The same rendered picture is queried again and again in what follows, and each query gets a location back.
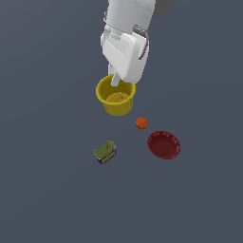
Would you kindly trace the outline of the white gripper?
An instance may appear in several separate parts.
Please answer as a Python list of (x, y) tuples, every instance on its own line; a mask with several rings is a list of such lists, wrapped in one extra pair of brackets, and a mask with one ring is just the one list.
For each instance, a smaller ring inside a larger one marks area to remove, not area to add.
[(101, 37), (101, 44), (108, 61), (108, 75), (114, 74), (111, 85), (118, 86), (120, 80), (136, 84), (141, 79), (148, 57), (148, 31), (134, 26), (131, 34), (119, 36), (107, 29)]

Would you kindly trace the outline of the dark red bowl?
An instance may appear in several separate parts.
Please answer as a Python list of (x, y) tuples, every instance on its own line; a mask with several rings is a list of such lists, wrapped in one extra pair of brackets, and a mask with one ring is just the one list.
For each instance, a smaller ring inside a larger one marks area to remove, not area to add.
[(149, 150), (160, 159), (174, 159), (180, 153), (178, 139), (167, 131), (155, 131), (147, 140)]

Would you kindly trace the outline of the small orange fruit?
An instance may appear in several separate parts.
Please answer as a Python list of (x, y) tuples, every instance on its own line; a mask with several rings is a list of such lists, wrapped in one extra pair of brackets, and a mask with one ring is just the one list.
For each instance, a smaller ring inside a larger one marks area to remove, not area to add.
[(136, 126), (140, 129), (140, 130), (144, 130), (147, 126), (148, 126), (148, 120), (145, 118), (138, 118), (136, 120)]

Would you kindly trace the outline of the yellow plastic cup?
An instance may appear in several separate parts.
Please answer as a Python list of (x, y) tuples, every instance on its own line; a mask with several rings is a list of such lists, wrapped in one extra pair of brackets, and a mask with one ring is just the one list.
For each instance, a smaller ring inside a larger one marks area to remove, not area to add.
[(109, 115), (123, 116), (133, 107), (136, 86), (123, 80), (117, 86), (112, 86), (111, 79), (112, 75), (108, 75), (99, 81), (96, 96)]

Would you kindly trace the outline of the green and blue tin can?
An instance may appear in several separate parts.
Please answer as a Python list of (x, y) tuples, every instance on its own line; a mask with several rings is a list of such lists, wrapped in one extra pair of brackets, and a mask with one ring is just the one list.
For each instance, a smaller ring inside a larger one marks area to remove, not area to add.
[(116, 155), (116, 145), (113, 141), (108, 140), (94, 150), (94, 156), (100, 164), (107, 163)]

